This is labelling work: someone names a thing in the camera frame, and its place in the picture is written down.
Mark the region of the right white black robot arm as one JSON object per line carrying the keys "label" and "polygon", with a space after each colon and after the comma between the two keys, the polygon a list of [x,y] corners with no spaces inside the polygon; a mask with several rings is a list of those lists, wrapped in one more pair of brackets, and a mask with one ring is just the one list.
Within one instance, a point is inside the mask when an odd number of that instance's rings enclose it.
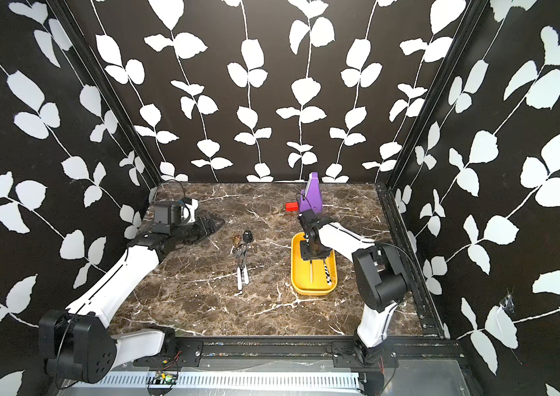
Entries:
{"label": "right white black robot arm", "polygon": [[292,286],[302,295],[327,295],[338,284],[336,258],[352,262],[364,303],[357,337],[366,349],[380,346],[388,338],[397,306],[410,291],[405,252],[394,244],[356,234],[313,211],[305,196],[297,204],[302,232],[291,241]]}

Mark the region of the spoon with patterned handle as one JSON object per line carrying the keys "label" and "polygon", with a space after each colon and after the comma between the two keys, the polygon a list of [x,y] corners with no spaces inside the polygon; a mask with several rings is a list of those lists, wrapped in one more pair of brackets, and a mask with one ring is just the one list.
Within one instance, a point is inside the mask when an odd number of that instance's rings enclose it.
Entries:
{"label": "spoon with patterned handle", "polygon": [[326,281],[327,285],[332,285],[333,284],[332,277],[326,260],[323,261],[323,268],[324,268],[324,280]]}

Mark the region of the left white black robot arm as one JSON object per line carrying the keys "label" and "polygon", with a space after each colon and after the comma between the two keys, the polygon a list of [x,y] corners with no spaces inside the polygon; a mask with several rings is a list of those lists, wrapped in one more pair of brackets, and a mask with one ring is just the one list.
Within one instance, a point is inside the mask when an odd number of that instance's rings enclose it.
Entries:
{"label": "left white black robot arm", "polygon": [[161,325],[111,335],[108,328],[126,298],[179,245],[215,234],[225,221],[202,212],[190,224],[156,219],[139,232],[113,268],[63,310],[48,311],[39,322],[38,345],[45,373],[56,382],[95,384],[111,369],[143,358],[168,358],[175,332]]}

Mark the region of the yellow plastic storage box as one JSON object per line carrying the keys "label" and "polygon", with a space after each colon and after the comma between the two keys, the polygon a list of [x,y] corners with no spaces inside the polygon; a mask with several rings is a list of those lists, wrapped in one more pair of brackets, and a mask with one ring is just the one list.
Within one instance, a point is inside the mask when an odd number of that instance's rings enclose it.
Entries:
{"label": "yellow plastic storage box", "polygon": [[323,296],[331,293],[338,284],[335,252],[326,258],[303,258],[306,238],[303,232],[291,240],[291,285],[296,293]]}

